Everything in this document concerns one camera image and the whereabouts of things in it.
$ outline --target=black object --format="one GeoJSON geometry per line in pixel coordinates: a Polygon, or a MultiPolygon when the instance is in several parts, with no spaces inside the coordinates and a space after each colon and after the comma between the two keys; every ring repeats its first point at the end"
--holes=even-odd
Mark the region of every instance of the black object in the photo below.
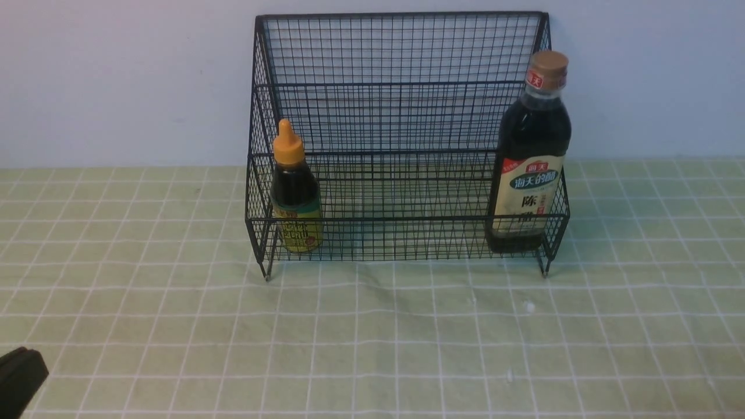
{"type": "Polygon", "coordinates": [[[569,219],[562,172],[538,250],[496,254],[485,223],[498,129],[547,13],[258,16],[246,225],[267,280],[275,259],[535,257],[548,274],[569,219]],[[290,253],[270,201],[277,124],[305,143],[320,184],[323,244],[290,253]]]}
{"type": "Polygon", "coordinates": [[[42,354],[20,347],[0,358],[0,418],[17,419],[49,375],[42,354]]]}

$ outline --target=soy sauce bottle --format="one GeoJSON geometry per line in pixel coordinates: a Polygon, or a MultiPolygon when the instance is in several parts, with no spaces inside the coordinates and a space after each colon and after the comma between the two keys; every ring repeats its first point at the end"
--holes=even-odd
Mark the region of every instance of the soy sauce bottle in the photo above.
{"type": "Polygon", "coordinates": [[[546,218],[569,147],[571,123],[561,100],[569,61],[555,51],[530,58],[525,91],[502,116],[489,197],[490,215],[520,215],[486,223],[495,253],[540,247],[546,218]]]}
{"type": "Polygon", "coordinates": [[[280,218],[282,244],[294,253],[309,252],[323,240],[320,190],[315,176],[305,162],[302,140],[287,119],[279,122],[274,139],[274,173],[271,199],[274,215],[280,218]],[[316,221],[304,221],[315,218],[316,221]]]}

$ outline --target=white wall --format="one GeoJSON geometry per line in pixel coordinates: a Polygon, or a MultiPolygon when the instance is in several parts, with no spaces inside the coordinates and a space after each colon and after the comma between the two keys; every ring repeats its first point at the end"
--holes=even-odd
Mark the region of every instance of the white wall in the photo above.
{"type": "Polygon", "coordinates": [[[240,165],[253,17],[544,10],[573,157],[745,154],[744,0],[2,0],[0,167],[240,165]]]}

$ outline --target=green tiled surface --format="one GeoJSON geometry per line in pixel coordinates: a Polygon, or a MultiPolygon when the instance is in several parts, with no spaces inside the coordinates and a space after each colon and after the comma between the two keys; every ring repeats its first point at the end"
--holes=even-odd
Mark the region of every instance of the green tiled surface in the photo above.
{"type": "Polygon", "coordinates": [[[745,162],[570,162],[531,261],[277,266],[239,168],[0,170],[0,352],[26,413],[93,418],[739,418],[745,162]]]}

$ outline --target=yellow cap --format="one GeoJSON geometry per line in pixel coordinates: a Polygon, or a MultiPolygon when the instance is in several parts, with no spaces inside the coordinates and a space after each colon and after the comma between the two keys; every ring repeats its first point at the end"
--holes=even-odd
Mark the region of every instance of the yellow cap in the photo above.
{"type": "Polygon", "coordinates": [[[292,124],[287,119],[279,122],[279,135],[274,139],[274,160],[286,166],[295,165],[305,160],[302,140],[295,135],[292,124]]]}

